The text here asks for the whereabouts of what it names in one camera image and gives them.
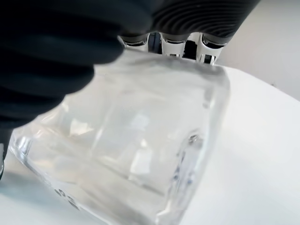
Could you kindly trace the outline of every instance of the white table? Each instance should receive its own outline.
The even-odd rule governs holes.
[[[182,225],[299,225],[300,102],[241,71],[227,72],[225,121]],[[0,223],[97,224],[11,154],[0,183]]]

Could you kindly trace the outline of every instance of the white wall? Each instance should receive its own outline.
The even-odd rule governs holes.
[[[218,64],[239,68],[300,100],[300,0],[262,0]]]

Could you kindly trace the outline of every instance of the robotic hand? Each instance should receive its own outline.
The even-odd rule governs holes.
[[[56,107],[149,32],[182,55],[201,32],[197,59],[212,64],[258,0],[11,0],[0,15],[0,177],[14,128]],[[168,45],[177,45],[169,52]]]

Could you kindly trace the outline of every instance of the white surface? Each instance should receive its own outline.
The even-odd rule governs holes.
[[[217,64],[241,69],[300,100],[299,12],[299,0],[261,0]]]
[[[300,102],[236,69],[216,149],[183,225],[300,224]],[[1,224],[93,225],[11,155]]]

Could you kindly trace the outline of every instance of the transparent glass cup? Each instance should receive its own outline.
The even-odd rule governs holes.
[[[222,67],[126,50],[16,129],[10,150],[75,208],[110,225],[177,225],[229,95]]]

